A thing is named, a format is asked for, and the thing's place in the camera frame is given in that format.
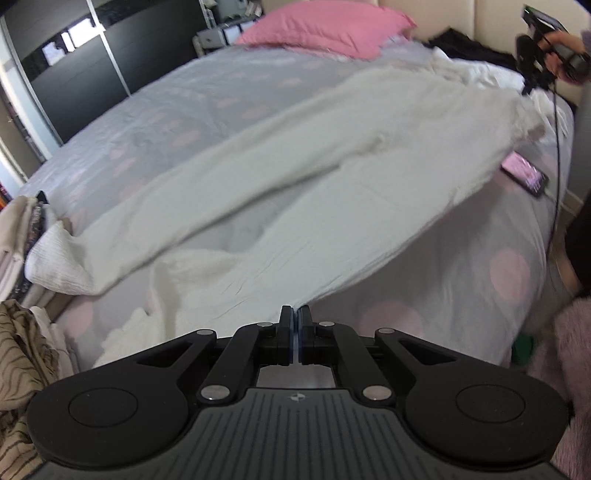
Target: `person's leg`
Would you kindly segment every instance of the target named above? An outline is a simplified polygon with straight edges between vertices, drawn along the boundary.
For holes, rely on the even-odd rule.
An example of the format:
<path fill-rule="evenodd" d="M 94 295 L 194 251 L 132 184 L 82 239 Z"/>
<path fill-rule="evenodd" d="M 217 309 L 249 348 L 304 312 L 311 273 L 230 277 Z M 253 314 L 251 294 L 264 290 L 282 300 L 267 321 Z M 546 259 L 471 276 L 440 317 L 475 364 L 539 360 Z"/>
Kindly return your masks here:
<path fill-rule="evenodd" d="M 565 236 L 565 251 L 548 262 L 539 300 L 525 320 L 523 332 L 534 335 L 552 321 L 583 289 L 591 287 L 591 194 Z"/>

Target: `beige headboard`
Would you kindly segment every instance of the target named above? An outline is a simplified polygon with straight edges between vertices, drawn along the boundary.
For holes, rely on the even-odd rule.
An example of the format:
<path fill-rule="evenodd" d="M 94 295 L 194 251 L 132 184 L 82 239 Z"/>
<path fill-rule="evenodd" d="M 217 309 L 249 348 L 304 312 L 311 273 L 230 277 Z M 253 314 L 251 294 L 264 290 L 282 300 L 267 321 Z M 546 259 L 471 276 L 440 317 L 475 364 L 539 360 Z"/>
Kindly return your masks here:
<path fill-rule="evenodd" d="M 266 12 L 293 0 L 262 0 Z M 591 17 L 576 0 L 374 0 L 382 7 L 402 10 L 418 24 L 415 37 L 426 40 L 447 27 L 464 32 L 495 50 L 515 53 L 515 37 L 525 33 L 524 4 L 556 17 L 571 33 L 591 26 Z M 558 91 L 578 102 L 580 88 L 562 84 Z"/>

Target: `phone screen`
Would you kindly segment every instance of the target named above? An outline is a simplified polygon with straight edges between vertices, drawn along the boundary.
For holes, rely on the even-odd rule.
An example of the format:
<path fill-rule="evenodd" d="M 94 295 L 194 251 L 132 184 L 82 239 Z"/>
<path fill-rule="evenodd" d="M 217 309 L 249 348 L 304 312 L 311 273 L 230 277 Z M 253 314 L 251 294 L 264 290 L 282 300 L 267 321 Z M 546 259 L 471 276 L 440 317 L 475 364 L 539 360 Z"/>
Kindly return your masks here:
<path fill-rule="evenodd" d="M 540 196 L 548 185 L 548 177 L 516 152 L 509 155 L 501 167 L 534 196 Z"/>

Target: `green object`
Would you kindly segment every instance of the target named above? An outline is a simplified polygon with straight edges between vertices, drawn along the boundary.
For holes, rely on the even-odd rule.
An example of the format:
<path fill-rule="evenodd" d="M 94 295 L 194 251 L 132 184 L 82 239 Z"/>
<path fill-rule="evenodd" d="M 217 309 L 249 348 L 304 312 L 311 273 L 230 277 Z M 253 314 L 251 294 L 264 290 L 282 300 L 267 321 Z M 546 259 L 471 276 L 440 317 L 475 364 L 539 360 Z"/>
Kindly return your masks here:
<path fill-rule="evenodd" d="M 531 335 L 520 333 L 511 348 L 511 363 L 518 367 L 527 365 L 535 350 L 535 338 Z"/>

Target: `bed sheet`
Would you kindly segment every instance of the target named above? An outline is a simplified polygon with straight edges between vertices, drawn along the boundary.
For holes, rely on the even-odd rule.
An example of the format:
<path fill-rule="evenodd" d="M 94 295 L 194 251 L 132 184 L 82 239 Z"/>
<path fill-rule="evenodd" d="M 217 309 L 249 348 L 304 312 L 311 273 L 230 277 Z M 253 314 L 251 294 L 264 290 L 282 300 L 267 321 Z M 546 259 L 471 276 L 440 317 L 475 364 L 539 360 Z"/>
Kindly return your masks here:
<path fill-rule="evenodd" d="M 412 69 L 430 56 L 418 43 L 393 44 L 373 62 L 342 62 L 277 48 L 225 49 L 177 69 L 104 114 L 43 165 L 22 194 L 44 190 L 79 234 L 154 177 L 250 124 L 361 69 L 379 64 Z M 566 104 L 561 107 L 570 114 Z M 568 130 L 562 142 L 564 179 L 572 117 Z M 552 134 L 518 151 L 556 176 Z M 176 248 L 244 251 L 315 181 L 265 196 Z M 362 335 L 394 327 L 500 363 L 544 277 L 553 208 L 552 200 L 533 199 L 499 172 L 385 268 L 312 305 L 314 317 L 347 323 Z M 75 299 L 59 318 L 81 369 L 93 365 L 107 334 L 134 309 L 150 309 L 148 268 L 100 297 Z"/>

